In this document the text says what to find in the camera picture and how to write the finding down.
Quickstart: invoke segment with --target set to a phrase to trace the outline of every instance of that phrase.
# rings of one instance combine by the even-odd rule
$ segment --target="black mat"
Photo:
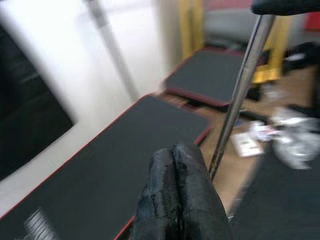
[[[24,239],[35,216],[60,240],[113,239],[135,213],[153,152],[207,133],[205,118],[143,98],[9,212],[0,239]]]
[[[0,180],[72,125],[37,70],[0,24]]]
[[[320,156],[310,166],[290,169],[269,146],[231,220],[236,239],[319,239]]]
[[[243,56],[203,49],[187,59],[166,80],[166,88],[212,106],[229,105]]]

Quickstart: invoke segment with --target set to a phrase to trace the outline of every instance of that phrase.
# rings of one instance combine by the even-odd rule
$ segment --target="red-edged black mat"
[[[147,96],[0,220],[0,239],[113,239],[135,214],[153,152],[199,143],[208,121]]]
[[[165,80],[166,90],[214,107],[227,107],[242,61],[239,52],[201,49]]]

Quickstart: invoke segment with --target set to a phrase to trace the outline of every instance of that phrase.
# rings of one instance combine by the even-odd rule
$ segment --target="black rubber pad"
[[[309,165],[288,168],[269,146],[231,220],[236,239],[319,239],[320,156]]]
[[[169,92],[213,106],[232,101],[242,55],[200,50],[182,64],[166,81]]]
[[[252,11],[258,15],[289,16],[320,11],[319,0],[254,0]]]
[[[144,97],[10,211],[0,239],[24,239],[35,217],[60,240],[113,239],[135,214],[153,152],[207,130],[201,116]]]

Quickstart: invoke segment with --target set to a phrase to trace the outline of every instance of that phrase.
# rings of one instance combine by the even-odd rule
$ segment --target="metal rod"
[[[98,0],[85,0],[88,4],[88,9],[94,18],[96,25],[99,28],[103,42],[109,50],[115,67],[121,76],[123,84],[133,102],[139,99],[139,92],[134,84],[133,78],[130,75],[129,68],[126,65],[124,57],[117,45],[117,41],[112,33],[108,22],[108,16],[99,4]]]
[[[237,76],[236,86],[233,90],[232,104],[229,106],[224,125],[209,166],[211,180],[214,179],[221,159],[224,155],[226,144],[239,116],[242,103],[248,94],[248,89],[256,70],[257,62],[265,42],[267,41],[274,20],[275,16],[273,15],[259,16],[254,26],[244,59],[242,61],[242,65]]]

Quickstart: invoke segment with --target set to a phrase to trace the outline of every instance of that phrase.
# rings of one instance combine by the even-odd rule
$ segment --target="wooden floor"
[[[313,75],[313,68],[293,71],[289,76],[283,77],[277,81],[278,88],[283,90],[287,94],[287,97],[276,102],[267,102],[263,100],[255,102],[245,100],[243,106],[250,111],[267,116],[271,116],[277,107],[286,106],[288,104],[308,106],[310,102]],[[166,101],[177,106],[182,106],[188,102],[187,99],[172,94],[163,93],[160,96]],[[226,114],[207,106],[199,107],[194,111],[207,117],[214,127],[200,146],[208,167]],[[241,127],[235,128],[233,130],[233,134],[245,132],[248,129],[248,126],[249,122],[247,121]],[[215,189],[217,190],[227,213],[230,211],[238,193],[246,183],[251,172],[254,170],[256,162],[257,157],[238,157],[231,141],[229,140],[223,159],[213,180]]]

